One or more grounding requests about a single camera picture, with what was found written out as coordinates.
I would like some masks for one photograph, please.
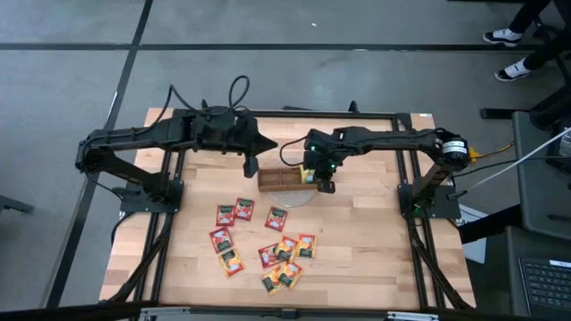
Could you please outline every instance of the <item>red tea bag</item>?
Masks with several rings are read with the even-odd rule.
[[[232,237],[230,237],[230,232],[225,226],[217,229],[214,232],[210,232],[209,235],[211,236],[211,242],[212,246],[214,247],[214,251],[217,253],[228,250],[234,246]]]
[[[285,210],[272,207],[269,209],[268,218],[266,219],[266,224],[264,226],[281,232],[284,229],[286,218],[287,212]]]
[[[277,243],[271,244],[270,246],[266,246],[265,248],[258,250],[258,254],[260,254],[261,259],[261,266],[263,268],[269,268],[273,265],[283,262],[282,259],[277,258],[276,248]]]
[[[237,199],[236,206],[234,207],[234,218],[245,220],[252,219],[254,201],[246,199]]]
[[[286,262],[293,262],[297,241],[287,236],[282,236],[282,241],[276,248],[277,258]]]
[[[216,226],[234,226],[234,206],[219,205],[216,210]]]

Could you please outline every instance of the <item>black pants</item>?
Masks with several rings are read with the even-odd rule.
[[[516,33],[524,33],[550,2],[551,0],[527,0],[509,25],[509,29]],[[566,32],[561,33],[553,39],[551,44],[545,45],[542,49],[530,54],[525,59],[524,66],[529,70],[543,67],[545,62],[561,54],[570,40],[571,37]]]

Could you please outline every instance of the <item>person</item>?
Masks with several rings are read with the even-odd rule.
[[[511,48],[516,47],[519,45],[521,37],[527,28],[532,24],[535,18],[539,17],[539,14],[550,2],[551,0],[527,0],[507,29],[484,33],[484,41],[493,45],[505,45]],[[561,54],[567,41],[569,41],[568,34],[562,32],[553,39],[551,44],[544,45],[541,49],[519,62],[496,72],[494,76],[501,82],[525,78],[529,76],[532,71],[540,69],[545,62]]]

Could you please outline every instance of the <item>black cable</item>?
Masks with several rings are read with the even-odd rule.
[[[89,179],[90,181],[94,182],[96,185],[98,185],[98,186],[102,187],[103,189],[109,191],[109,192],[112,193],[113,195],[117,196],[117,198],[119,198],[121,201],[123,201],[123,197],[122,197],[121,195],[115,193],[111,188],[109,188],[109,187],[107,187],[107,186],[105,186],[105,185],[103,185],[103,184],[101,184],[101,183],[95,181],[91,176],[88,175],[88,173],[86,173],[86,177],[87,177],[87,179]]]
[[[153,129],[153,128],[159,123],[159,121],[162,119],[162,116],[164,115],[164,112],[165,112],[165,111],[167,110],[167,108],[169,107],[170,98],[171,98],[171,96],[172,96],[172,92],[173,92],[173,91],[175,92],[175,95],[177,96],[178,99],[182,99],[182,98],[178,95],[177,89],[176,89],[173,85],[170,85],[170,86],[169,86],[169,93],[167,94],[167,100],[164,102],[164,105],[162,106],[162,109],[161,109],[161,112],[159,113],[159,116],[153,121],[153,123],[152,123],[148,128],[143,128],[143,129],[141,129],[141,130],[139,130],[139,131],[135,131],[133,134],[131,134],[131,133],[113,134],[113,135],[109,135],[109,136],[106,136],[106,137],[94,137],[94,138],[89,138],[89,139],[87,139],[87,141],[85,142],[85,146],[86,146],[86,147],[85,147],[85,150],[84,150],[84,151],[88,151],[89,145],[91,145],[95,140],[104,139],[104,138],[122,138],[122,137],[129,137],[129,136],[131,136],[131,135],[138,136],[138,135],[144,134],[144,133],[148,132],[149,130]]]
[[[234,93],[234,85],[240,79],[246,80],[246,87],[244,88],[242,95],[240,95],[240,98],[238,98],[238,100],[236,100],[235,102],[232,103],[232,94]],[[242,102],[242,100],[244,99],[244,97],[248,93],[249,89],[250,89],[250,79],[248,78],[248,76],[240,75],[240,76],[236,77],[236,79],[234,79],[234,81],[232,81],[232,85],[230,85],[230,90],[228,90],[228,107],[235,108],[240,102]]]
[[[177,99],[183,104],[183,106],[187,107],[189,110],[191,111],[196,111],[199,112],[195,107],[191,106],[190,103],[187,103],[186,100],[178,93],[178,90],[175,88],[174,85],[170,84],[169,86],[169,95],[170,92],[175,93],[175,96],[177,97]]]
[[[549,160],[549,159],[568,159],[568,158],[571,158],[571,157],[568,157],[568,156],[550,156],[550,157],[528,158],[527,160],[524,160],[524,161],[529,161],[529,160],[530,160],[530,161],[545,161],[545,160]],[[487,165],[487,166],[482,166],[482,167],[479,168],[479,169],[470,170],[469,172],[466,172],[466,173],[461,173],[461,174],[458,174],[458,175],[454,175],[454,177],[464,177],[464,176],[466,176],[466,175],[470,175],[470,174],[476,173],[477,171],[480,171],[480,170],[482,170],[482,169],[489,169],[489,168],[496,167],[496,166],[500,166],[500,165],[510,164],[510,163],[516,162],[516,161],[518,161],[518,160],[506,160],[506,161],[501,161],[501,162],[498,162],[498,163],[495,163],[495,164],[491,164],[491,165]]]
[[[242,108],[242,109],[244,109],[246,112],[250,112],[250,109],[249,109],[248,107],[244,106],[244,105],[238,105],[238,106],[234,107],[234,111],[237,111],[238,108]]]
[[[300,166],[300,165],[303,164],[303,161],[298,162],[298,163],[295,163],[295,164],[290,164],[290,163],[288,163],[286,160],[284,160],[284,156],[282,155],[282,153],[284,152],[284,148],[286,148],[287,146],[289,146],[289,145],[291,145],[291,144],[299,143],[299,142],[301,142],[301,141],[302,141],[303,139],[305,139],[305,138],[307,138],[307,135],[304,136],[304,137],[302,137],[302,138],[299,138],[299,139],[296,139],[296,140],[294,140],[294,141],[291,141],[291,142],[289,142],[289,143],[285,143],[285,144],[282,145],[282,147],[279,149],[279,159],[282,160],[282,162],[283,162],[285,165],[293,167],[293,166]]]
[[[111,246],[113,246],[113,243],[115,243],[115,233],[117,232],[119,225],[121,225],[121,223],[123,223],[123,221],[125,221],[127,218],[130,218],[133,214],[135,214],[135,212],[126,212],[125,215],[117,223],[115,223],[115,226],[111,231]]]

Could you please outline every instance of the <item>keyboard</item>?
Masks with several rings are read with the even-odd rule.
[[[571,262],[520,258],[519,266],[530,317],[571,320]]]

